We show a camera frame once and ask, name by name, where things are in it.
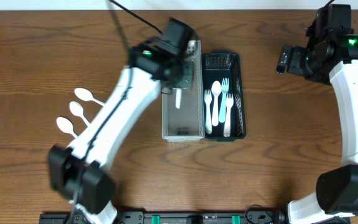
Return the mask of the white plastic spoon upper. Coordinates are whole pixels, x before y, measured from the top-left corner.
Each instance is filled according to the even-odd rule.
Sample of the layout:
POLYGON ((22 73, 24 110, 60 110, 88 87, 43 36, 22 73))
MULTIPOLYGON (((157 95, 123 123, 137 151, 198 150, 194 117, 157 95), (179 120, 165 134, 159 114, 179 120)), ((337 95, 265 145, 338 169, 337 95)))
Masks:
POLYGON ((93 101, 101 106, 105 105, 105 103, 103 103, 102 101, 97 100, 93 96, 92 92, 90 92, 86 88, 75 88, 74 93, 79 99, 81 99, 83 101, 93 101))

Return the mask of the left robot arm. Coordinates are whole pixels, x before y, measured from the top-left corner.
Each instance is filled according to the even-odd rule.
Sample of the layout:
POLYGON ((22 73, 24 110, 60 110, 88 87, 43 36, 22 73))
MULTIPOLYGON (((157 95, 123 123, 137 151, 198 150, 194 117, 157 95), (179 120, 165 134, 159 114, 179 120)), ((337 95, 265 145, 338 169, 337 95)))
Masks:
POLYGON ((49 151, 51 187, 73 205, 63 223, 75 223, 77 211, 88 223, 115 221, 117 210, 111 198, 116 185, 108 171, 139 116, 161 92, 162 76, 154 68, 169 61, 162 56, 153 62, 155 57, 151 50, 133 49, 95 119, 66 148, 54 145, 49 151))

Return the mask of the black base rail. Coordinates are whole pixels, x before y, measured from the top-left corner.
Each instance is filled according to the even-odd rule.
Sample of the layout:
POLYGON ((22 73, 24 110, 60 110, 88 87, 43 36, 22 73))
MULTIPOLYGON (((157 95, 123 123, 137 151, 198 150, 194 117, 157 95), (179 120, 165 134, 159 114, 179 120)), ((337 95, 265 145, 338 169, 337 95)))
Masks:
POLYGON ((40 224, 64 223, 115 223, 115 224, 266 224, 289 223, 284 210, 251 206, 244 212, 143 212, 117 210, 108 203, 101 213, 90 213, 80 205, 70 212, 45 212, 40 214, 40 224))

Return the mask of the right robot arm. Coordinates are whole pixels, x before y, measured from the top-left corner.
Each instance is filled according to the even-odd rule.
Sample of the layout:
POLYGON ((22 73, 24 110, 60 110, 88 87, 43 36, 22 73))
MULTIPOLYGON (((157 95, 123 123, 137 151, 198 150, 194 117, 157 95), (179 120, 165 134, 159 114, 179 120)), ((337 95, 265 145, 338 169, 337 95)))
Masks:
POLYGON ((358 216, 358 35, 330 34, 308 48, 284 46, 277 73, 331 85, 342 132, 341 166, 318 177, 316 190, 286 206, 281 223, 329 223, 358 216))

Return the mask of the translucent plastic spoon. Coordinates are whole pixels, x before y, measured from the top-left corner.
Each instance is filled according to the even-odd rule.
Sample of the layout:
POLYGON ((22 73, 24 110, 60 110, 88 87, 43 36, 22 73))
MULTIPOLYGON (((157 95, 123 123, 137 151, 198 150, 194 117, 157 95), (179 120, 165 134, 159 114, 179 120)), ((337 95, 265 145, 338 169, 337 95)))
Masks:
POLYGON ((181 108, 181 99, 182 99, 182 89, 177 88, 175 93, 175 107, 177 109, 181 108))

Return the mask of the white plastic spoon lower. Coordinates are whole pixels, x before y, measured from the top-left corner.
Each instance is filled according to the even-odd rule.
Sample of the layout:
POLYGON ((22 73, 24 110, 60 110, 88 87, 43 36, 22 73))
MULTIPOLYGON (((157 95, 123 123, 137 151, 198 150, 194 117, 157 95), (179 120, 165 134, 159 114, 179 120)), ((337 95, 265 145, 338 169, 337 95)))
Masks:
POLYGON ((74 138, 77 138, 78 135, 74 131, 73 123, 66 117, 58 117, 56 123, 60 131, 66 134, 71 134, 74 138))

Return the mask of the teal plastic fork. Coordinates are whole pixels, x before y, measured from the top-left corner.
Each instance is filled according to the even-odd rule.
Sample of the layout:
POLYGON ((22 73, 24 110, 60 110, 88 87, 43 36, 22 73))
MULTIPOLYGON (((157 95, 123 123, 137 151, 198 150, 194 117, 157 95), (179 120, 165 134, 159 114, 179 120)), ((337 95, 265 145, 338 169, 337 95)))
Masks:
POLYGON ((221 83, 221 93, 222 93, 221 106, 219 109, 219 122, 220 123, 225 122, 225 119, 226 119, 226 95, 227 95, 228 91, 229 91, 229 79, 223 78, 223 81, 221 83))

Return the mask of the clear plastic basket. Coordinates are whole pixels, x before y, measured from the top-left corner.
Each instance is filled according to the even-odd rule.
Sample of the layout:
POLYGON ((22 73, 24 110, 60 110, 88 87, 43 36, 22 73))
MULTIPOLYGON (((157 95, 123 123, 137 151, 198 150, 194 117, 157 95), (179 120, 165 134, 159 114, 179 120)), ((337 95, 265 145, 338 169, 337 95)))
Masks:
POLYGON ((195 64, 192 89, 182 89, 181 108, 175 107, 175 93, 162 96, 162 138, 168 142, 199 141, 204 138, 203 81, 201 72, 201 41, 191 40, 188 59, 195 64))

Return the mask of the white plastic spoon middle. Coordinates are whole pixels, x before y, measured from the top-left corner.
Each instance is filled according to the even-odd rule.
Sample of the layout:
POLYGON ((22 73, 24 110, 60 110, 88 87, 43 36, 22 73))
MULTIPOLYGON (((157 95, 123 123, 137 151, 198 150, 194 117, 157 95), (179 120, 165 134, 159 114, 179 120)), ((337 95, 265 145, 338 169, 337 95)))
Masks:
POLYGON ((69 109, 73 115, 80 117, 86 126, 90 125, 90 122, 86 119, 86 117, 84 115, 83 107, 78 102, 71 101, 69 104, 69 109))

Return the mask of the white spoon in basket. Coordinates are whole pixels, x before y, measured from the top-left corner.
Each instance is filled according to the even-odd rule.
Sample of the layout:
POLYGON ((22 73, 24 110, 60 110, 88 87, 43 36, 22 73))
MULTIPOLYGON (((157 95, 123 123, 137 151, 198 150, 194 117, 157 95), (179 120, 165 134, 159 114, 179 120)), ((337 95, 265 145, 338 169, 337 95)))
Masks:
POLYGON ((219 108, 218 108, 218 98, 221 93, 221 84, 219 81, 215 81, 211 87, 211 92, 213 94, 213 112, 212 112, 212 126, 217 126, 219 124, 219 108))

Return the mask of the white plastic fork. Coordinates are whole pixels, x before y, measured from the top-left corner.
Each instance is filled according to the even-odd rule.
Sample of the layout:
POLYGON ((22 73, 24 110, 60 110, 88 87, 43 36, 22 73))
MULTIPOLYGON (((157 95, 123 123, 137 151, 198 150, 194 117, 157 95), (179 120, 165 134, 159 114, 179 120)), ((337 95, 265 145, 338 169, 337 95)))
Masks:
POLYGON ((234 97, 232 93, 227 94, 226 98, 226 120, 224 122, 223 136, 229 137, 231 135, 231 108, 234 104, 234 97))
POLYGON ((211 134, 212 133, 212 121, 211 121, 211 102, 212 96, 210 90, 204 91, 204 102, 206 106, 206 117, 205 117, 205 133, 211 134))

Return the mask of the black plastic basket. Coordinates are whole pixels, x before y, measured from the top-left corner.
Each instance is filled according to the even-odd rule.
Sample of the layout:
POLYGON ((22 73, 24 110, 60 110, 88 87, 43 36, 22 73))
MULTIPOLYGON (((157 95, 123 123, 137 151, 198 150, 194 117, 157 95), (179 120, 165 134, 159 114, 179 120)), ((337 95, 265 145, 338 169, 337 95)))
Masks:
POLYGON ((233 96, 230 110, 230 134, 224 132, 224 123, 212 126, 205 131, 205 138, 213 141, 229 142, 246 136, 244 97, 242 92, 241 64, 238 54, 214 51, 202 55, 203 91, 211 91, 213 83, 228 79, 228 92, 233 96))

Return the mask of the white plastic spoon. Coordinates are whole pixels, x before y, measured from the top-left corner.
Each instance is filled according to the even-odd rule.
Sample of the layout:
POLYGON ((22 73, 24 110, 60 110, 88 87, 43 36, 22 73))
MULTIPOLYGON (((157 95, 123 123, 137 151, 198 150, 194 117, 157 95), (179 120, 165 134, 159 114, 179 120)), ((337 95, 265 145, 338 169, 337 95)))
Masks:
POLYGON ((86 117, 84 115, 83 107, 78 102, 71 101, 69 104, 69 109, 73 115, 80 117, 86 126, 90 125, 90 122, 86 119, 86 117))
POLYGON ((75 88, 74 93, 79 99, 81 99, 83 101, 93 101, 101 106, 105 105, 105 103, 103 103, 102 101, 97 100, 93 96, 92 92, 90 92, 86 88, 75 88))
POLYGON ((71 134, 74 138, 77 138, 78 135, 74 131, 73 123, 66 117, 58 117, 56 123, 60 131, 66 134, 71 134))

